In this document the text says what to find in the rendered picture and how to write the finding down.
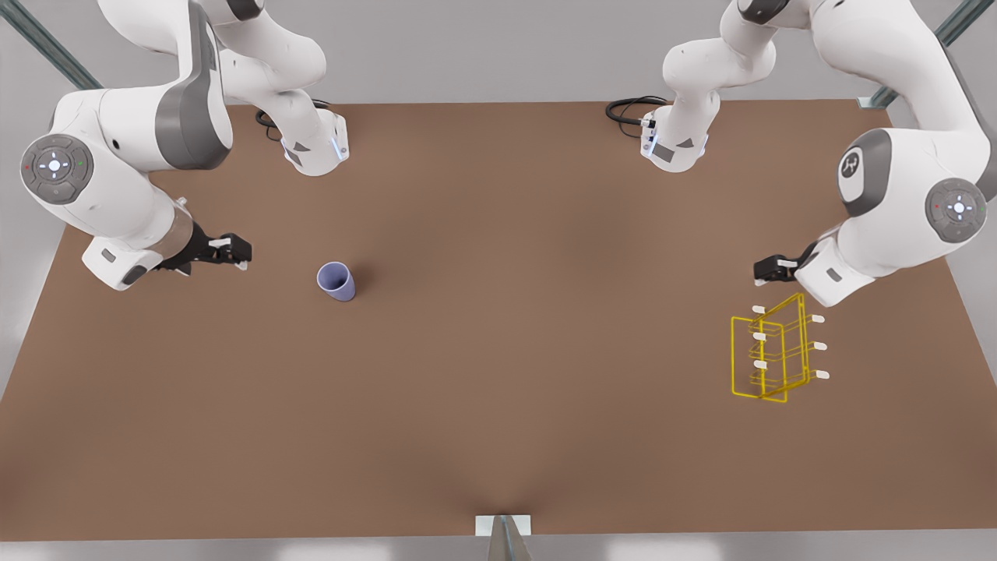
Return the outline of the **lavender plastic cup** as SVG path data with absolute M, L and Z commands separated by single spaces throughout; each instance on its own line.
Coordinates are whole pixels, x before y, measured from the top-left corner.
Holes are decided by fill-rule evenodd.
M 339 302 L 349 302 L 355 297 L 356 287 L 351 270 L 340 262 L 324 263 L 317 270 L 315 281 L 325 294 Z

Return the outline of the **silver frame post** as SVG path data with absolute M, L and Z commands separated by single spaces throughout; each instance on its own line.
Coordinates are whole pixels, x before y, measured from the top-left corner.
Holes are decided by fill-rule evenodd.
M 531 517 L 519 515 L 478 515 L 476 536 L 488 537 L 488 561 L 533 561 L 524 536 L 533 534 Z
M 0 0 L 0 16 L 76 89 L 86 91 L 103 88 L 86 67 L 19 0 Z
M 865 109 L 884 109 L 907 99 L 914 113 L 956 122 L 967 118 L 967 93 L 956 78 L 947 47 L 997 0 L 959 0 L 937 30 L 923 23 L 907 0 L 861 0 L 857 15 L 841 19 L 845 36 L 857 39 L 840 55 L 823 48 L 827 61 L 843 71 L 879 83 L 876 93 L 859 98 Z

